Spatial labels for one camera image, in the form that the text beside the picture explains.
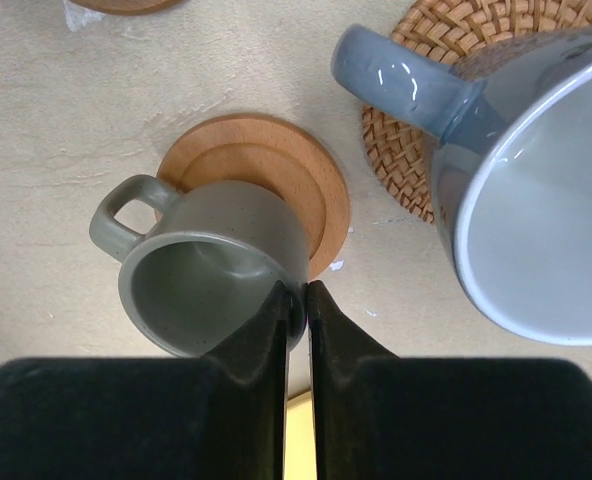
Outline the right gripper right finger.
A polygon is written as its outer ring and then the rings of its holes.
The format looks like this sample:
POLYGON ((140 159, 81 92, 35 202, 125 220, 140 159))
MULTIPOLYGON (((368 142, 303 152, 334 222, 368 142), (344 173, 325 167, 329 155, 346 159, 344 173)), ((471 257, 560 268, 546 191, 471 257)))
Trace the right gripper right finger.
POLYGON ((307 291, 321 479, 592 479, 592 381, 547 358, 403 358, 307 291))

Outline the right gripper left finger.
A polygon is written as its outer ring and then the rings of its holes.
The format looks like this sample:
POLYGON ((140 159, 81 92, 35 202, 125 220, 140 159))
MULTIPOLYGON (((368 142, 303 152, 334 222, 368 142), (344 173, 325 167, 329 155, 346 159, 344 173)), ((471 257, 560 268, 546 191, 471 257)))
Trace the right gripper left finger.
POLYGON ((292 298, 197 358, 0 367, 0 479, 279 479, 292 298))

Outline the small grey cup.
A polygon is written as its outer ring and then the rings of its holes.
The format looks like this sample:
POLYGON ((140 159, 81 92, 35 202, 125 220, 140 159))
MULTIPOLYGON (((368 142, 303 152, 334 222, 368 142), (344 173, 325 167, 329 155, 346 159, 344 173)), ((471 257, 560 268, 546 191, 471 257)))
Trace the small grey cup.
POLYGON ((136 175, 101 201, 89 235, 121 264, 118 291, 130 320, 172 355, 211 350, 258 312, 276 283, 292 303, 288 347, 303 335, 307 236, 265 188, 221 181, 182 194, 136 175))

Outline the plain orange front coaster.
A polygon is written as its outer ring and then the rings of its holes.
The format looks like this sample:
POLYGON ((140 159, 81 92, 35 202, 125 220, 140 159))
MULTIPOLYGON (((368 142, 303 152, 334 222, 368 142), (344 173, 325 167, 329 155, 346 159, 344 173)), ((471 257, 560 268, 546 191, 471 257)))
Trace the plain orange front coaster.
POLYGON ((333 156, 306 130, 274 116, 229 114, 192 127, 167 151, 157 177, 182 193, 238 180, 278 195, 305 229, 312 279, 348 234, 350 196, 333 156))

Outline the plain orange coaster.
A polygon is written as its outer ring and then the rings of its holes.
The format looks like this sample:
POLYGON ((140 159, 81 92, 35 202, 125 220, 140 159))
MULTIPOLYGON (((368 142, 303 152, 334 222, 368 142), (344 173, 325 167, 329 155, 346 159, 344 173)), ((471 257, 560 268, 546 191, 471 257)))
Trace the plain orange coaster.
POLYGON ((278 195, 305 229, 312 279, 348 234, 350 196, 333 156, 306 130, 274 116, 229 114, 192 127, 167 151, 157 177, 182 193, 238 180, 278 195))
POLYGON ((156 13, 182 0, 72 0, 81 7, 110 15, 138 16, 156 13))

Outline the grey handled mug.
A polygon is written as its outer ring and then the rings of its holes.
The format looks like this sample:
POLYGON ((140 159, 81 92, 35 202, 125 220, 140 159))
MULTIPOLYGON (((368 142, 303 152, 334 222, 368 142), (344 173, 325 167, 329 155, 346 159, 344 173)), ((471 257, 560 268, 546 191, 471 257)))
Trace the grey handled mug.
POLYGON ((435 224, 470 302, 522 337, 592 346, 592 26, 451 67, 354 25, 331 72, 424 132, 435 224))

